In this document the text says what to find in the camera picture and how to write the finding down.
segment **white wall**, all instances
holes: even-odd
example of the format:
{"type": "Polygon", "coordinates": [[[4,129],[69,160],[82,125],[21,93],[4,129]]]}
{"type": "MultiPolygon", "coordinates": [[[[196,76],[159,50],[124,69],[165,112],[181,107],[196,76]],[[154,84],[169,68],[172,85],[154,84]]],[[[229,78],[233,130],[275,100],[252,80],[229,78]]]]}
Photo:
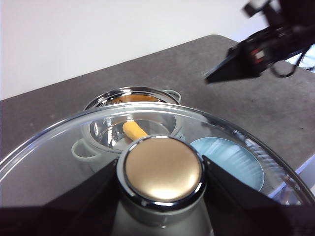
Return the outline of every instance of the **white wall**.
{"type": "Polygon", "coordinates": [[[202,36],[241,40],[265,25],[246,2],[1,0],[1,100],[202,36]]]}

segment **yellow food item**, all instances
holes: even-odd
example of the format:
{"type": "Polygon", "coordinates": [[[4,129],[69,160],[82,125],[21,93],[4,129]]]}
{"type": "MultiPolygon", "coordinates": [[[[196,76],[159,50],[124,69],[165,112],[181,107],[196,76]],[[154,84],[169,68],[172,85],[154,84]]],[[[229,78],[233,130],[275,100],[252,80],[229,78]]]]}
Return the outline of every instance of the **yellow food item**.
{"type": "Polygon", "coordinates": [[[137,122],[131,120],[123,124],[123,131],[133,141],[148,135],[137,122]]]}

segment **gold knob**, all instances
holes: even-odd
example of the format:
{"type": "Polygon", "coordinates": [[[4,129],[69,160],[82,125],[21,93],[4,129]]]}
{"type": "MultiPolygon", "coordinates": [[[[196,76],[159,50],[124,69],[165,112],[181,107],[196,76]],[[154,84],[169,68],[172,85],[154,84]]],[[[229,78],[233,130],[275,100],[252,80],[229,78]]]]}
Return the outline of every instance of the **gold knob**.
{"type": "Polygon", "coordinates": [[[126,157],[126,177],[143,197],[174,202],[191,194],[201,178],[197,154],[183,142],[165,136],[141,140],[126,157]]]}

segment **metal pot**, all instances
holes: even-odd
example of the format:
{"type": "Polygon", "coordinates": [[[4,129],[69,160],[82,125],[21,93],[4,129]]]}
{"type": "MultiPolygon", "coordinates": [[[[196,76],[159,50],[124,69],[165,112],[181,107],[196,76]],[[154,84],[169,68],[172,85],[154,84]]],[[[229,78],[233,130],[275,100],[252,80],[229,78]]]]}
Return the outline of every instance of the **metal pot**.
{"type": "MultiPolygon", "coordinates": [[[[98,96],[86,106],[85,110],[125,102],[154,101],[179,104],[180,100],[180,94],[173,90],[124,87],[98,96]]],[[[83,138],[76,141],[71,148],[73,156],[81,162],[89,163],[92,170],[97,172],[118,157],[132,142],[123,131],[123,124],[127,120],[136,121],[148,134],[165,134],[179,139],[184,138],[180,117],[126,113],[119,117],[106,117],[83,125],[81,127],[83,138]]]]}
{"type": "Polygon", "coordinates": [[[166,102],[180,104],[181,95],[170,89],[161,91],[140,86],[123,87],[98,96],[84,110],[125,102],[166,102]]]}

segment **black cable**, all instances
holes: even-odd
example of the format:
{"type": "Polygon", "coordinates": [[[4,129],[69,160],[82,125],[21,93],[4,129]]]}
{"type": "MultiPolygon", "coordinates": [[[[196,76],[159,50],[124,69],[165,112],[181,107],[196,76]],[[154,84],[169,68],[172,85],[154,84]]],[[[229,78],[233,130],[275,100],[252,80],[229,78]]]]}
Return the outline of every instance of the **black cable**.
{"type": "Polygon", "coordinates": [[[271,72],[275,75],[275,76],[278,76],[278,77],[281,77],[281,78],[286,78],[286,77],[289,77],[291,75],[294,74],[296,68],[299,66],[299,64],[301,63],[301,60],[303,59],[303,57],[305,56],[306,52],[310,49],[310,46],[305,48],[304,51],[302,52],[301,56],[299,57],[299,60],[297,60],[296,64],[293,65],[293,68],[292,68],[292,71],[286,75],[284,74],[280,74],[275,68],[274,68],[274,65],[275,64],[272,64],[271,67],[270,67],[270,70],[271,72]]]}

